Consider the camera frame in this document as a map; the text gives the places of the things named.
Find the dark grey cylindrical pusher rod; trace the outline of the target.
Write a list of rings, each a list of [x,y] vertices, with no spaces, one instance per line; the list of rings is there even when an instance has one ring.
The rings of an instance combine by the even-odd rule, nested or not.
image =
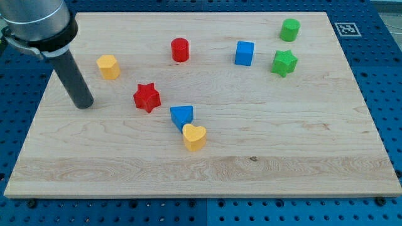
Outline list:
[[[71,52],[67,50],[59,56],[49,58],[49,61],[76,108],[89,108],[94,103],[94,98]]]

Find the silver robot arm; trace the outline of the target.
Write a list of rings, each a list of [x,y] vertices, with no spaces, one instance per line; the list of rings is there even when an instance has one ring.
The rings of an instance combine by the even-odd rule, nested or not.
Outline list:
[[[6,41],[25,55],[47,59],[74,105],[86,109],[94,98],[70,52],[78,24],[64,0],[1,0]]]

